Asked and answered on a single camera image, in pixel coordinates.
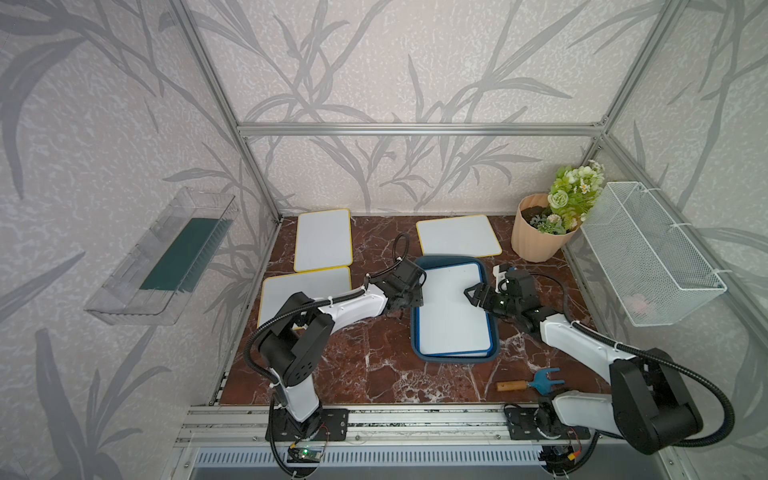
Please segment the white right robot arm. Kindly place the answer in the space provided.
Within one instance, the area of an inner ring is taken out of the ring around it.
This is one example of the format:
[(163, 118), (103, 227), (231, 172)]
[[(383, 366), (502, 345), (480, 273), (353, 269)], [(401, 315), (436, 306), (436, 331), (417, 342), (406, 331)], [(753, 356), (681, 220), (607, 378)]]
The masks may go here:
[[(608, 394), (567, 391), (551, 399), (563, 425), (580, 426), (624, 439), (636, 451), (654, 454), (666, 447), (703, 448), (725, 440), (736, 416), (727, 395), (712, 381), (684, 367), (660, 349), (642, 350), (614, 340), (540, 302), (534, 274), (497, 266), (493, 284), (468, 287), (468, 302), (509, 320), (543, 343), (579, 361), (611, 388)], [(691, 379), (719, 402), (723, 419), (708, 435), (703, 417), (685, 384)]]

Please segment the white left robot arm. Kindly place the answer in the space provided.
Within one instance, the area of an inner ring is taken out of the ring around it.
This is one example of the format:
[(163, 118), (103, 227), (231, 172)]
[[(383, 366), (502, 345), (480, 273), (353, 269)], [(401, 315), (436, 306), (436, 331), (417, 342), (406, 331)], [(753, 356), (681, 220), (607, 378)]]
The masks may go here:
[(251, 334), (243, 361), (268, 380), (290, 421), (303, 427), (322, 411), (313, 373), (331, 336), (359, 321), (422, 306), (426, 279), (422, 267), (398, 258), (349, 292), (325, 298), (296, 292)]

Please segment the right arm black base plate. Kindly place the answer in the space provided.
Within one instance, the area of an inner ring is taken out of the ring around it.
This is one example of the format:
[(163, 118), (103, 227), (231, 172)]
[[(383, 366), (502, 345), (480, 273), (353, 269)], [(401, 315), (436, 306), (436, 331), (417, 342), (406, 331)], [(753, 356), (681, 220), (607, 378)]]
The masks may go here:
[(512, 440), (591, 440), (592, 433), (584, 427), (570, 427), (561, 422), (551, 403), (537, 405), (505, 404), (502, 409)]

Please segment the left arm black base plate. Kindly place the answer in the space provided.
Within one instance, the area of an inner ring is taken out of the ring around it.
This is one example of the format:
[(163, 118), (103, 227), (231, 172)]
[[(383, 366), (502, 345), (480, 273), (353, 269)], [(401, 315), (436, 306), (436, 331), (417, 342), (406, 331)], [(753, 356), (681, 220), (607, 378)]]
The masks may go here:
[(320, 407), (307, 420), (299, 422), (286, 408), (278, 408), (268, 415), (265, 437), (276, 442), (345, 441), (349, 415), (348, 409)]

